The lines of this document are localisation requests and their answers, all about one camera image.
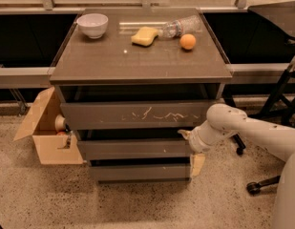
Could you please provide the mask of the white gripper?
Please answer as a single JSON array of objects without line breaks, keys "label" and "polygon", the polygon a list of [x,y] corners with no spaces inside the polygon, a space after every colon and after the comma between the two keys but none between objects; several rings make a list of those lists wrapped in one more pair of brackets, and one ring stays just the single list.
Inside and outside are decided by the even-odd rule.
[{"label": "white gripper", "polygon": [[[178,130],[182,137],[188,140],[190,147],[195,153],[203,153],[212,148],[219,141],[232,136],[231,131],[218,130],[212,127],[208,121],[204,121],[200,126],[195,127],[192,131]],[[205,154],[191,155],[191,177],[200,174],[205,161]]]}]

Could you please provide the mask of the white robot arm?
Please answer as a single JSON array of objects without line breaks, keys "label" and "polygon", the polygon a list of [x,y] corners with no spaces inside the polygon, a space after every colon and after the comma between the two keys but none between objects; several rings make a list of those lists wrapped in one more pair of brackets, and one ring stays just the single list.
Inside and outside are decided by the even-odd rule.
[{"label": "white robot arm", "polygon": [[214,104],[206,120],[192,131],[178,130],[195,153],[202,153],[217,142],[239,134],[283,160],[271,229],[295,229],[295,129],[250,118],[237,108]]}]

